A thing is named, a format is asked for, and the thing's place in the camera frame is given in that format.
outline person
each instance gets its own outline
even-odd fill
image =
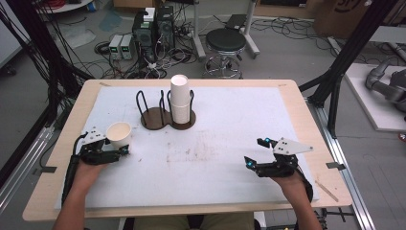
[[[53,230],[83,230],[86,195],[105,167],[106,165],[92,166],[86,165],[82,161],[79,162],[71,191],[57,216]],[[307,199],[305,184],[296,172],[288,177],[272,177],[271,179],[281,186],[284,196],[292,205],[300,230],[322,229]],[[214,220],[222,218],[221,215],[209,216]],[[243,214],[237,216],[240,220],[241,217],[243,217]]]

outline chair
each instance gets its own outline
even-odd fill
[[[231,56],[242,58],[239,54],[245,48],[245,37],[239,31],[221,28],[207,33],[206,45],[211,51],[218,53],[218,56],[210,57],[205,64],[206,72],[218,78],[233,78],[239,75],[242,79],[242,73],[239,71],[239,64]]]

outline stool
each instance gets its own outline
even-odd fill
[[[230,29],[216,29],[206,35],[206,45],[211,51],[217,52],[218,56],[210,57],[205,64],[206,72],[218,78],[232,78],[239,75],[242,79],[242,73],[239,71],[238,62],[231,56],[237,56],[242,60],[239,54],[245,48],[245,37],[239,31]]]

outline table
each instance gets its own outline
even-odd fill
[[[312,154],[306,154],[306,162],[316,182],[320,199],[312,202],[313,207],[336,207],[351,205],[350,193],[340,173],[328,169],[326,163],[332,162],[327,146],[317,128],[308,108],[293,80],[191,80],[191,87],[278,87],[298,140],[314,147]],[[51,154],[47,166],[57,166],[55,173],[41,175],[32,197],[23,213],[29,221],[56,219],[58,210],[55,202],[58,197],[67,163],[75,139],[80,135],[87,117],[97,99],[98,92],[105,86],[153,86],[166,87],[169,80],[89,80],[83,86],[78,100],[61,131],[59,140]],[[240,203],[228,205],[198,205],[176,207],[125,207],[97,208],[87,210],[87,218],[118,218],[155,215],[207,214],[225,212],[250,212],[288,209],[287,203]]]

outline white paper cup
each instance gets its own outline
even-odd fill
[[[170,103],[185,106],[191,102],[189,80],[185,75],[175,75],[170,79]]]
[[[191,104],[176,106],[171,104],[173,121],[177,124],[185,124],[191,119]]]
[[[115,150],[131,143],[131,125],[118,122],[111,125],[106,131],[106,137]]]

